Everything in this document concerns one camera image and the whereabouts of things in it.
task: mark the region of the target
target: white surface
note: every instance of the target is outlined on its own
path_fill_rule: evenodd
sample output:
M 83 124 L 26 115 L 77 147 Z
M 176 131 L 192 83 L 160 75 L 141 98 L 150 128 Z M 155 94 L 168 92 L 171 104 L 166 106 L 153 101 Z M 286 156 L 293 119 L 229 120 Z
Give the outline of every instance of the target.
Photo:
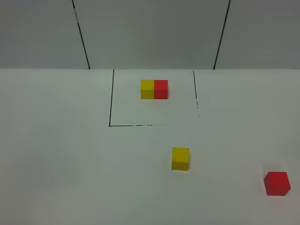
M 141 99 L 141 80 L 168 80 L 169 98 Z M 195 116 L 192 70 L 115 70 L 111 125 L 169 125 Z
M 71 0 L 2 0 L 0 68 L 87 68 Z
M 233 0 L 216 68 L 300 68 L 300 1 Z
M 91 68 L 213 68 L 228 0 L 75 0 Z
M 112 75 L 0 70 L 0 224 L 299 224 L 299 71 L 196 70 L 200 118 L 160 127 L 108 127 Z

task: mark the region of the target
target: black line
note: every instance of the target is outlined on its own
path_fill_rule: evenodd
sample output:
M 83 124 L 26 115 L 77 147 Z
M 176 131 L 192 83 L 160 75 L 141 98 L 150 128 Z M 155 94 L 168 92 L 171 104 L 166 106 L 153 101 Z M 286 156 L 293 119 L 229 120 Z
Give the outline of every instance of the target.
M 111 118 L 112 118 L 112 105 L 113 105 L 113 77 L 114 77 L 114 70 L 112 72 L 112 98 L 111 98 L 111 111 L 109 113 L 109 127 L 111 126 Z
M 168 126 L 168 124 L 110 125 L 109 127 L 143 127 L 143 126 Z
M 220 38 L 220 42 L 219 42 L 219 47 L 217 48 L 217 55 L 216 55 L 216 60 L 215 60 L 215 64 L 214 64 L 214 69 L 216 69 L 216 63 L 217 63 L 218 56 L 219 56 L 220 46 L 221 46 L 221 42 L 222 42 L 222 39 L 223 39 L 223 33 L 224 33 L 225 26 L 226 26 L 226 21 L 227 21 L 227 16 L 228 16 L 228 11 L 229 11 L 230 4 L 231 4 L 231 0 L 229 0 L 229 2 L 228 2 L 226 16 L 225 16 L 225 20 L 224 20 L 223 29 L 222 29 L 222 34 L 221 34 L 221 38 Z
M 110 125 L 109 127 L 133 127 L 133 125 Z
M 74 0 L 72 0 L 72 4 L 73 4 L 73 8 L 74 8 L 74 13 L 75 13 L 75 16 L 76 16 L 77 26 L 78 26 L 80 37 L 81 37 L 81 42 L 82 42 L 83 49 L 84 49 L 85 58 L 86 58 L 86 61 L 88 63 L 89 69 L 90 69 L 90 63 L 89 63 L 88 55 L 86 53 L 86 49 L 85 49 L 85 45 L 84 45 L 84 41 L 83 41 L 83 34 L 81 32 L 81 29 L 80 29 L 79 20 L 78 20 L 76 8 L 75 8 Z
M 194 72 L 194 70 L 193 70 L 193 74 L 194 74 L 195 94 L 196 94 L 196 100 L 197 100 L 196 80 L 195 80 L 195 72 Z

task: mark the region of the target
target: pair of cubes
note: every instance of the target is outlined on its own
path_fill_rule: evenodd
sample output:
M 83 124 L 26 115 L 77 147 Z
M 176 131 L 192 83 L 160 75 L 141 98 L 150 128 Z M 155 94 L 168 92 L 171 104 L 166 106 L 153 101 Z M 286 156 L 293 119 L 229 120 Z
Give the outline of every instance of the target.
M 141 99 L 168 99 L 168 81 L 141 80 Z

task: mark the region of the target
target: yellow cube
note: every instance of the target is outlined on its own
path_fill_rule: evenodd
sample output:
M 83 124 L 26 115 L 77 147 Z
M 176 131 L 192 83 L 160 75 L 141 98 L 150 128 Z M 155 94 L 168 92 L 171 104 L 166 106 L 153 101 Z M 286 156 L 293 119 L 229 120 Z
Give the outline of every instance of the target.
M 154 99 L 154 80 L 141 80 L 141 99 Z
M 173 147 L 172 170 L 184 170 L 189 168 L 189 149 Z

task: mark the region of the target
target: cube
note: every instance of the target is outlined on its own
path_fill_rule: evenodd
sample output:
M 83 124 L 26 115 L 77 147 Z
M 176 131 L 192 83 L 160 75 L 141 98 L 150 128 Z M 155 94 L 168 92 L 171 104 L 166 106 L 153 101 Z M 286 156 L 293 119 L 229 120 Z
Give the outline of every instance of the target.
M 189 149 L 173 147 L 172 153 L 172 170 L 189 169 Z
M 263 182 L 267 195 L 284 196 L 291 189 L 286 172 L 268 172 Z
M 154 98 L 168 99 L 168 81 L 155 80 L 154 81 Z
M 154 80 L 141 80 L 141 99 L 154 99 Z

